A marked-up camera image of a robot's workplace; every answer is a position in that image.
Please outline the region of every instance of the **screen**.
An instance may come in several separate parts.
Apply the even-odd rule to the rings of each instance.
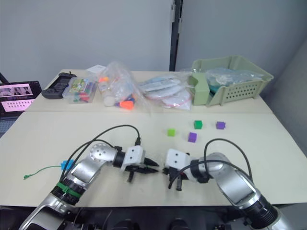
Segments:
[[[0,84],[1,116],[21,114],[41,91],[38,81]]]

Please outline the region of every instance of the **purple cube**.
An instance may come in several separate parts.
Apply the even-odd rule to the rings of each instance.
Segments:
[[[223,121],[216,122],[216,128],[217,129],[224,129],[226,127],[226,123]]]
[[[189,133],[188,142],[196,142],[197,134],[196,133]]]

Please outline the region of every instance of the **green band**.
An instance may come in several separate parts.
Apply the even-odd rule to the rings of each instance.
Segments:
[[[80,198],[82,196],[81,194],[73,191],[71,188],[62,184],[61,182],[57,183],[57,187],[61,188],[63,192],[69,193],[70,195],[75,196],[76,198]]]

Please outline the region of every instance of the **green plastic basket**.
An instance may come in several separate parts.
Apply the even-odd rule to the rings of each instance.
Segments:
[[[218,89],[215,95],[205,95],[208,91],[208,84],[205,77],[205,71],[224,67],[228,69],[250,70],[256,73],[263,74],[262,80],[247,81],[231,86],[222,86]],[[193,73],[189,79],[189,83],[195,86],[194,105],[206,104],[207,106],[220,104],[223,105],[227,102],[233,102],[246,98],[256,98],[264,87],[274,77],[268,72],[264,71],[254,63],[248,61],[242,56],[228,56],[215,59],[199,59],[193,62]]]

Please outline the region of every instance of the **white table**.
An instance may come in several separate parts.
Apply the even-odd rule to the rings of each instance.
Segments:
[[[69,72],[76,74],[78,77],[88,76],[88,71],[81,69],[63,69],[60,72]],[[156,71],[133,71],[132,72],[136,81],[144,81],[149,78],[155,77],[165,72]],[[193,106],[190,111],[170,110],[162,107],[153,106],[155,113],[272,113],[271,109],[263,101],[261,97],[256,99],[249,98],[231,103],[225,103],[223,106],[214,105],[211,107],[206,106]],[[92,103],[86,104],[68,104],[66,100],[49,100],[44,98],[41,94],[27,109],[28,111],[80,111],[80,112],[129,112],[117,107],[104,107],[100,93],[96,92]],[[144,112],[144,110],[135,110],[134,112]]]
[[[204,122],[202,130],[193,121]],[[217,130],[215,122],[226,122]],[[101,131],[118,124],[135,125],[141,133],[146,156],[163,168],[166,152],[175,148],[200,157],[207,141],[228,138],[238,144],[249,158],[255,185],[273,204],[307,202],[307,159],[272,113],[93,113],[25,112],[0,138],[0,205],[37,206],[59,179],[60,169],[47,169],[23,180],[25,174],[57,165],[81,144]],[[177,135],[167,137],[175,128]],[[187,142],[190,131],[198,134],[196,143]],[[103,139],[124,149],[133,145],[133,129],[113,130]],[[243,157],[227,143],[213,143],[209,152],[224,153],[230,161],[247,170]],[[214,180],[208,184],[183,182],[183,191],[167,189],[168,177],[161,172],[136,174],[127,183],[128,173],[104,167],[90,189],[77,204],[82,207],[128,206],[224,206],[229,202]]]

